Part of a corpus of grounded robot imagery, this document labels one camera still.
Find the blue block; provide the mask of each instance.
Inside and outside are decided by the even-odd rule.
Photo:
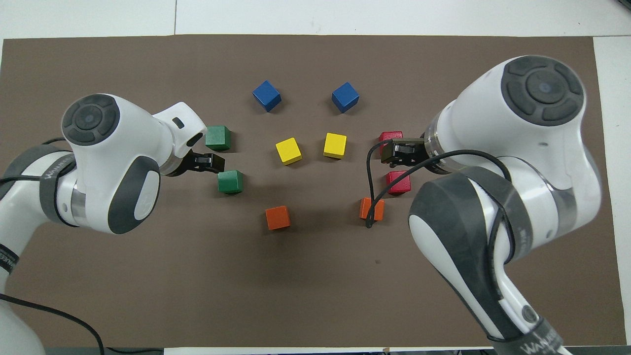
[[[359,94],[353,86],[347,81],[344,85],[337,88],[331,95],[331,100],[338,107],[341,113],[348,111],[359,101]]]
[[[252,92],[254,98],[265,107],[265,111],[271,111],[274,106],[278,105],[281,101],[280,93],[278,90],[269,83],[269,81],[265,80],[263,84],[260,84],[259,87],[254,89]]]

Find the white table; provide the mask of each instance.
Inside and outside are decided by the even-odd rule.
[[[631,344],[631,201],[626,186],[631,176],[631,142],[626,139],[631,132],[631,11],[616,0],[0,0],[0,39],[191,33],[594,37],[625,330]],[[282,350],[172,349],[167,354],[248,352]]]

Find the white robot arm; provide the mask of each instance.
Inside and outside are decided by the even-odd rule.
[[[409,216],[416,244],[500,355],[569,354],[506,276],[504,264],[596,216],[601,184],[581,140],[585,106],[584,87],[566,65],[517,57],[465,89],[416,146],[416,160],[479,150],[510,172],[512,181],[473,155],[442,159],[430,170],[451,174],[425,183]],[[397,165],[402,147],[406,140],[394,140],[382,161]]]
[[[160,176],[220,172],[225,161],[194,153],[206,126],[185,103],[151,115],[120,97],[95,94],[62,119],[72,152],[33,147],[9,165],[0,184],[0,293],[35,229],[53,221],[122,234],[155,205]],[[22,181],[30,176],[35,181]],[[43,354],[37,336],[0,301],[0,353]]]

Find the cube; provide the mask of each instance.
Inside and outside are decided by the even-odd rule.
[[[289,227],[292,224],[289,221],[287,206],[278,206],[265,210],[265,218],[268,220],[268,229],[270,231]]]
[[[381,135],[379,135],[379,140],[378,141],[382,141],[382,140],[390,140],[393,138],[403,138],[403,132],[401,131],[387,131],[387,132],[381,132]],[[379,147],[379,155],[382,155],[384,153],[384,147],[386,145],[382,144],[381,147]]]
[[[346,136],[327,133],[324,140],[324,156],[342,159],[346,150]]]
[[[279,102],[281,102],[280,93],[278,90],[265,80],[252,92],[254,98],[261,104],[265,111],[271,111]]]
[[[230,130],[226,126],[208,126],[206,146],[218,152],[230,149]]]
[[[277,143],[276,150],[278,151],[278,156],[283,162],[283,165],[289,165],[302,159],[302,154],[294,137]]]
[[[238,170],[223,171],[217,174],[219,191],[223,193],[243,192],[243,174]]]
[[[390,185],[391,182],[393,182],[396,178],[400,177],[404,173],[405,171],[388,172],[388,174],[386,175],[386,184]],[[390,195],[400,195],[410,190],[412,190],[412,186],[410,184],[410,176],[408,175],[403,180],[396,183],[390,190],[388,190],[388,193]]]
[[[359,94],[347,81],[333,92],[331,100],[338,107],[340,113],[344,113],[359,101]]]
[[[366,219],[368,217],[368,210],[370,210],[370,197],[362,198],[359,207],[359,217],[361,219]],[[383,200],[379,200],[375,205],[375,220],[383,220],[384,219],[384,206],[386,203]]]

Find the cable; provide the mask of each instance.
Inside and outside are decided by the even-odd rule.
[[[12,181],[21,181],[21,180],[25,180],[25,181],[39,181],[40,176],[34,176],[34,175],[12,175],[12,176],[3,176],[0,177],[0,186],[6,184],[6,183],[10,183]]]
[[[493,225],[491,226],[491,233],[489,234],[488,237],[488,244],[487,244],[487,268],[488,268],[488,273],[489,273],[489,277],[491,278],[491,281],[493,282],[493,288],[495,289],[496,292],[496,296],[497,296],[497,300],[499,301],[500,299],[502,299],[502,292],[500,291],[500,287],[497,283],[497,276],[495,275],[495,240],[497,239],[497,233],[500,229],[500,225],[502,224],[502,222],[505,222],[506,225],[506,232],[509,234],[509,239],[511,239],[512,237],[512,231],[511,228],[509,227],[509,220],[508,220],[508,216],[506,216],[506,211],[504,210],[504,208],[499,205],[498,203],[496,203],[497,205],[497,213],[495,214],[495,219],[493,220]]]
[[[370,188],[370,201],[371,202],[375,200],[375,191],[372,186],[372,172],[370,171],[370,157],[372,156],[373,152],[377,150],[377,148],[381,147],[381,145],[391,143],[391,142],[392,142],[392,139],[382,140],[379,143],[373,145],[372,148],[368,150],[368,155],[366,156],[366,172],[368,173],[368,186]]]
[[[10,302],[10,303],[14,303],[14,304],[20,305],[20,306],[35,308],[36,310],[45,311],[45,312],[52,313],[54,315],[62,316],[65,319],[69,319],[69,320],[81,325],[82,327],[86,328],[90,333],[92,333],[92,335],[94,335],[94,338],[96,338],[97,343],[98,343],[98,350],[99,350],[100,354],[101,355],[105,355],[105,349],[103,348],[103,342],[101,341],[101,336],[99,336],[97,331],[94,330],[94,328],[92,328],[89,324],[87,324],[83,320],[80,320],[79,318],[77,318],[77,317],[75,317],[73,315],[70,315],[70,314],[68,314],[68,313],[66,313],[64,311],[56,310],[55,308],[51,308],[51,307],[42,306],[41,304],[24,301],[23,299],[7,296],[7,295],[2,294],[2,293],[0,293],[0,299],[2,299],[3,301],[7,301],[7,302]]]
[[[158,348],[149,348],[149,349],[141,349],[141,350],[130,350],[130,351],[125,351],[125,350],[118,350],[118,349],[114,349],[113,347],[108,347],[108,350],[114,351],[114,352],[118,352],[119,354],[142,354],[144,352],[159,352],[160,354],[164,353],[163,349],[158,349]]]
[[[51,143],[54,143],[56,141],[63,141],[63,140],[66,140],[66,139],[64,137],[57,137],[57,138],[49,139],[49,140],[43,142],[42,144],[43,145],[44,144],[51,144]]]
[[[510,172],[508,170],[508,168],[506,168],[506,165],[504,165],[504,163],[502,163],[497,157],[486,153],[486,152],[482,152],[480,150],[471,150],[471,149],[462,149],[462,150],[454,150],[452,152],[448,152],[448,153],[443,153],[440,155],[436,155],[435,157],[426,159],[420,163],[418,163],[417,165],[414,165],[412,168],[410,168],[409,170],[407,170],[406,172],[404,172],[403,174],[399,175],[395,180],[393,180],[390,184],[388,184],[388,186],[386,186],[380,193],[379,195],[377,195],[377,197],[374,197],[374,191],[373,191],[373,186],[372,186],[372,173],[370,171],[370,156],[372,155],[372,153],[379,147],[379,145],[383,144],[384,142],[389,143],[389,141],[392,140],[384,140],[384,141],[380,141],[379,143],[377,143],[376,145],[374,145],[368,152],[368,156],[366,158],[366,168],[367,168],[367,174],[369,177],[369,188],[370,188],[370,199],[371,199],[371,204],[370,204],[370,208],[368,210],[368,215],[366,216],[366,228],[371,228],[373,226],[373,224],[375,224],[375,206],[377,204],[377,202],[379,200],[381,200],[381,198],[396,184],[398,184],[401,180],[405,179],[407,176],[411,175],[413,172],[426,167],[428,165],[432,165],[434,163],[437,163],[438,161],[445,159],[445,158],[449,158],[449,157],[453,157],[455,155],[476,155],[479,157],[483,157],[487,160],[489,160],[490,162],[492,162],[493,164],[495,164],[501,171],[502,174],[504,175],[504,178],[508,181],[512,181],[511,177],[510,177]]]
[[[34,308],[36,310],[45,311],[45,312],[52,313],[54,315],[62,316],[65,319],[71,320],[71,321],[81,325],[82,327],[86,328],[90,333],[92,333],[94,338],[96,338],[96,340],[97,340],[98,350],[99,350],[100,354],[101,355],[105,355],[105,349],[103,348],[103,341],[101,340],[101,336],[98,334],[98,332],[94,328],[92,328],[89,324],[87,324],[83,320],[80,320],[79,318],[77,318],[77,317],[75,317],[73,315],[70,315],[70,314],[68,314],[68,313],[66,313],[64,311],[56,310],[55,308],[51,308],[51,307],[47,307],[47,306],[42,306],[41,304],[25,301],[23,299],[7,296],[7,295],[2,294],[2,293],[0,293],[0,299],[3,300],[3,301],[7,301],[7,302],[10,302],[10,303],[17,304],[19,306]],[[163,349],[157,349],[157,348],[141,349],[141,350],[133,350],[133,351],[117,350],[117,349],[114,349],[113,347],[108,347],[108,349],[111,350],[111,351],[114,351],[114,352],[118,352],[119,354],[141,354],[141,353],[144,353],[144,352],[159,352],[159,353],[162,354],[164,352]]]

